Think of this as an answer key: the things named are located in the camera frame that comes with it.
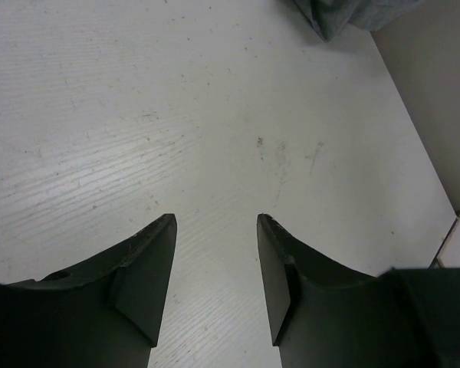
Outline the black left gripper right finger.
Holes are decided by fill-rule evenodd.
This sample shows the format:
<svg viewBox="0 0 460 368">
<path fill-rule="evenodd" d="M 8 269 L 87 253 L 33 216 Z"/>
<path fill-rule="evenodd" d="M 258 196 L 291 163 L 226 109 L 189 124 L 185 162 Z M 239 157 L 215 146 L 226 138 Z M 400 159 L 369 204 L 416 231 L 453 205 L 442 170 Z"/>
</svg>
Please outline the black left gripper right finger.
<svg viewBox="0 0 460 368">
<path fill-rule="evenodd" d="M 328 258 L 267 214 L 258 253 L 284 367 L 460 367 L 460 268 L 374 277 Z"/>
</svg>

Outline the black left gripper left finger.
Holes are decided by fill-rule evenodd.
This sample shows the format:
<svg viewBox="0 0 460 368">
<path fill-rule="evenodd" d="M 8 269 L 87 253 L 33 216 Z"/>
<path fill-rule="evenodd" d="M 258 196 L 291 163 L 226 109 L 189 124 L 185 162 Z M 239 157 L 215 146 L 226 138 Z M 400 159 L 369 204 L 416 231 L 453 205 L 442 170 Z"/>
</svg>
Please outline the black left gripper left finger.
<svg viewBox="0 0 460 368">
<path fill-rule="evenodd" d="M 176 234 L 176 217 L 165 214 L 40 281 L 0 284 L 0 367 L 147 366 Z"/>
</svg>

